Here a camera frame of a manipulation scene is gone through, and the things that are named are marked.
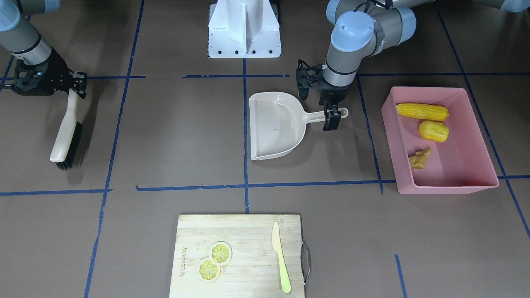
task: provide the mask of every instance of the knife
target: knife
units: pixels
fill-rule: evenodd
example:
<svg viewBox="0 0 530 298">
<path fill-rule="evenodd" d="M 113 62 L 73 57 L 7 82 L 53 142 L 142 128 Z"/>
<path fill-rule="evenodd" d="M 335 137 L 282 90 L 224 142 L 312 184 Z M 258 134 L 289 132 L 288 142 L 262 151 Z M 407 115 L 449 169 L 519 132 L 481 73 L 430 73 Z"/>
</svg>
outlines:
<svg viewBox="0 0 530 298">
<path fill-rule="evenodd" d="M 281 249 L 280 225 L 278 222 L 272 224 L 272 249 L 274 249 L 278 255 L 281 290 L 284 293 L 289 293 L 291 291 L 291 281 L 289 280 L 289 274 L 287 273 L 287 267 L 285 266 L 284 251 Z"/>
</svg>

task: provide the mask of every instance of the white bracket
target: white bracket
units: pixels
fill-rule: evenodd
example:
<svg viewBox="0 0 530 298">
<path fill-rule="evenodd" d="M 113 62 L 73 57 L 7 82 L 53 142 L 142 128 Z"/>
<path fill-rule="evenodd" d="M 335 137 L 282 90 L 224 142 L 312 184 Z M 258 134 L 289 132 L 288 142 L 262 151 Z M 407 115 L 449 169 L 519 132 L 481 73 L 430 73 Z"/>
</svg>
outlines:
<svg viewBox="0 0 530 298">
<path fill-rule="evenodd" d="M 280 25 L 275 15 L 277 12 L 269 0 L 218 0 L 210 6 L 208 55 L 211 58 L 279 57 Z"/>
</svg>

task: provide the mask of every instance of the dustpan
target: dustpan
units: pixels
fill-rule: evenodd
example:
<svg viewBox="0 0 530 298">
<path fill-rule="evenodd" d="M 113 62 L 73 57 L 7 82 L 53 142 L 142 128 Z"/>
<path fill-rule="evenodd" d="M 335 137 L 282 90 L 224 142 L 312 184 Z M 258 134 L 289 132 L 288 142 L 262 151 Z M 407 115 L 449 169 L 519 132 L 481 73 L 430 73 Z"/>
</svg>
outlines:
<svg viewBox="0 0 530 298">
<path fill-rule="evenodd" d="M 307 113 L 288 93 L 261 92 L 249 98 L 251 160 L 267 160 L 289 154 L 300 144 L 306 125 L 324 122 L 324 111 Z M 339 108 L 341 118 L 348 109 Z"/>
</svg>

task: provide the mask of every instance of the corn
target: corn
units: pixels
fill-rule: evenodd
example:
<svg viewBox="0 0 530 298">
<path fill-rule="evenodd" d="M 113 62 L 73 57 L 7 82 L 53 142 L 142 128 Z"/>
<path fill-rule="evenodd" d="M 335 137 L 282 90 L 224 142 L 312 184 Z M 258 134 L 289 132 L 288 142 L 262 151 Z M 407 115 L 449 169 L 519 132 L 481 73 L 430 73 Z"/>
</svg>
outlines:
<svg viewBox="0 0 530 298">
<path fill-rule="evenodd" d="M 400 103 L 397 105 L 397 113 L 406 117 L 439 122 L 449 117 L 449 111 L 445 107 L 426 103 Z"/>
<path fill-rule="evenodd" d="M 423 139 L 443 143 L 449 136 L 449 128 L 443 123 L 430 120 L 423 121 L 418 127 L 418 132 Z"/>
</svg>

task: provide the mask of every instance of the light blue cap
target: light blue cap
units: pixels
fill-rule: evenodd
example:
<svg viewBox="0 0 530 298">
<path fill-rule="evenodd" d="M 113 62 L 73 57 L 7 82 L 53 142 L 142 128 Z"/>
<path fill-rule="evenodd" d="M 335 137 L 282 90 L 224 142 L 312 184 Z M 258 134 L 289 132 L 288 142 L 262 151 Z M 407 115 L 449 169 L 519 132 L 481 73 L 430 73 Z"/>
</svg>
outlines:
<svg viewBox="0 0 530 298">
<path fill-rule="evenodd" d="M 341 52 L 353 52 L 363 48 L 374 35 L 374 19 L 364 12 L 347 11 L 335 24 L 331 44 Z"/>
<path fill-rule="evenodd" d="M 0 32 L 13 29 L 19 22 L 19 8 L 11 0 L 0 0 Z"/>
<path fill-rule="evenodd" d="M 500 10 L 505 12 L 520 12 L 530 6 L 530 0 L 505 0 Z"/>
<path fill-rule="evenodd" d="M 396 7 L 397 11 L 401 15 L 401 39 L 397 43 L 400 43 L 408 40 L 414 35 L 416 31 L 416 16 L 412 10 L 408 7 Z"/>
<path fill-rule="evenodd" d="M 337 6 L 339 6 L 340 0 L 330 0 L 328 7 L 326 8 L 326 16 L 328 21 L 335 25 L 335 14 L 337 13 Z"/>
<path fill-rule="evenodd" d="M 61 0 L 46 0 L 44 13 L 56 11 L 59 9 L 60 6 L 61 6 Z"/>
</svg>

